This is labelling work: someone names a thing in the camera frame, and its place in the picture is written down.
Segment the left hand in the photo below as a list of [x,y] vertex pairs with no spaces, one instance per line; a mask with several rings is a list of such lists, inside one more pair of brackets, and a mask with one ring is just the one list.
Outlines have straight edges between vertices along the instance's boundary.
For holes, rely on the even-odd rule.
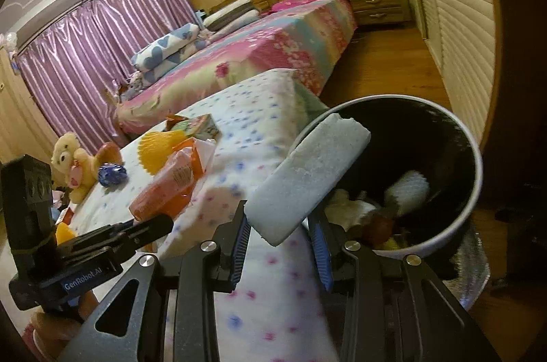
[[90,291],[79,299],[79,320],[52,317],[45,312],[36,312],[30,319],[34,327],[34,344],[42,361],[56,361],[69,341],[79,332],[82,322],[89,318],[98,306],[95,294]]

